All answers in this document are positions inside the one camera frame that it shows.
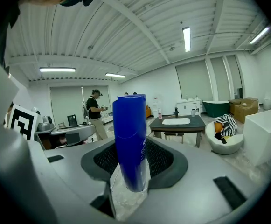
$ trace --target bathtub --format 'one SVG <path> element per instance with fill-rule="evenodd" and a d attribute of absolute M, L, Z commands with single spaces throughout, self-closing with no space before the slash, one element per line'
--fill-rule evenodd
<path fill-rule="evenodd" d="M 218 117 L 229 113 L 229 101 L 202 101 L 210 117 Z"/>
<path fill-rule="evenodd" d="M 244 155 L 253 165 L 271 160 L 271 110 L 247 115 L 243 135 Z"/>

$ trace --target ceiling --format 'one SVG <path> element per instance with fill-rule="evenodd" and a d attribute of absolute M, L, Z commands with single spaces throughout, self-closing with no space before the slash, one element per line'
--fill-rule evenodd
<path fill-rule="evenodd" d="M 250 45 L 268 21 L 253 0 L 94 0 L 90 6 L 22 5 L 8 30 L 6 61 L 29 81 L 126 79 L 193 56 L 255 50 Z M 185 52 L 182 28 L 191 28 Z M 40 67 L 75 67 L 41 73 Z"/>

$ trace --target dark countertop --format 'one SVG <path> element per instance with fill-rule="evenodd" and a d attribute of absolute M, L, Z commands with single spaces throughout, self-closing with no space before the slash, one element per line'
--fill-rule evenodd
<path fill-rule="evenodd" d="M 149 127 L 151 129 L 153 128 L 164 128 L 164 129 L 174 129 L 174 128 L 200 128 L 200 129 L 205 129 L 206 125 L 204 121 L 202 121 L 201 117 L 199 115 L 195 115 L 194 117 L 191 117 L 191 115 L 185 115 L 185 116 L 179 116 L 178 119 L 180 118 L 189 118 L 190 123 L 187 125 L 164 125 L 162 122 L 165 119 L 175 119 L 175 116 L 168 116 L 168 117 L 162 117 L 162 119 L 155 119 Z"/>

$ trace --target desk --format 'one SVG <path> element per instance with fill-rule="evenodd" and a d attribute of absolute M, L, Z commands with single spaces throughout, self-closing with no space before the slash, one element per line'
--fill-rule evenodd
<path fill-rule="evenodd" d="M 200 147 L 202 132 L 205 133 L 206 125 L 202 121 L 199 115 L 191 117 L 189 115 L 179 116 L 178 118 L 188 118 L 190 123 L 187 125 L 164 125 L 162 122 L 165 119 L 175 119 L 175 116 L 163 117 L 162 119 L 155 119 L 150 124 L 151 132 L 154 132 L 156 138 L 161 138 L 161 132 L 172 132 L 172 133 L 197 133 L 196 136 L 196 147 Z"/>

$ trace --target green bathtub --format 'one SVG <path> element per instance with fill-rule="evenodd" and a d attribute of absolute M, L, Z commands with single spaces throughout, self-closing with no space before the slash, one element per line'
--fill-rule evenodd
<path fill-rule="evenodd" d="M 229 113 L 229 101 L 203 101 L 202 103 L 210 117 L 218 117 Z"/>

